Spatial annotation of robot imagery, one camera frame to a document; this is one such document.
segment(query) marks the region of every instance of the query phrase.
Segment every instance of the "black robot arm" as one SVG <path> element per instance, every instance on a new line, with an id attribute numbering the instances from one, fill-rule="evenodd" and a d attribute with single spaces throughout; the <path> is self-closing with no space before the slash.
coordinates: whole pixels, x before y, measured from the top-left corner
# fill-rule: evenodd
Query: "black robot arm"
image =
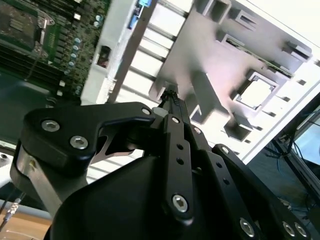
<path id="1" fill-rule="evenodd" d="M 87 184 L 91 163 L 144 150 Z M 303 224 L 225 145 L 208 145 L 166 91 L 139 102 L 39 109 L 24 119 L 14 184 L 53 217 L 48 240 L 310 240 Z"/>

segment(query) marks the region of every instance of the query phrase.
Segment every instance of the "motherboard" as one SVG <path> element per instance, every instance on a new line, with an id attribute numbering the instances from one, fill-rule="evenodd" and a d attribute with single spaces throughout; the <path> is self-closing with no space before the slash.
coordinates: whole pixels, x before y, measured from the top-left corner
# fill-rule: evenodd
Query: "motherboard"
<path id="1" fill-rule="evenodd" d="M 0 71 L 79 98 L 111 0 L 0 0 Z M 98 65 L 106 67 L 110 48 Z"/>

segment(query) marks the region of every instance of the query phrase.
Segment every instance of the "blue connector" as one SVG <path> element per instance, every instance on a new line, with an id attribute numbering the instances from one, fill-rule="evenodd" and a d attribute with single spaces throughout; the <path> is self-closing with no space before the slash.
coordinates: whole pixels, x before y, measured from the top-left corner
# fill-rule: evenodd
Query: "blue connector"
<path id="1" fill-rule="evenodd" d="M 152 0 L 139 0 L 139 4 L 147 8 L 150 7 L 151 2 Z"/>

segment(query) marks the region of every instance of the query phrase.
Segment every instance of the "metal linkage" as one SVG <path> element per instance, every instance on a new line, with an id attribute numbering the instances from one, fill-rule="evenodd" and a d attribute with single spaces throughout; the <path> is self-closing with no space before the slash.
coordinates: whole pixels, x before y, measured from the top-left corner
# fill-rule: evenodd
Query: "metal linkage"
<path id="1" fill-rule="evenodd" d="M 12 181 L 54 216 L 52 240 L 311 239 L 227 146 L 211 149 L 188 116 L 174 91 L 153 111 L 138 102 L 33 111 Z M 143 157 L 87 185 L 90 162 L 135 149 Z"/>
<path id="2" fill-rule="evenodd" d="M 280 239 L 311 239 L 300 220 L 288 211 L 234 152 L 222 144 L 215 145 L 212 152 L 222 157 L 241 197 L 247 205 L 250 203 L 248 207 L 250 215 L 258 221 L 267 239 L 272 239 L 275 235 Z"/>

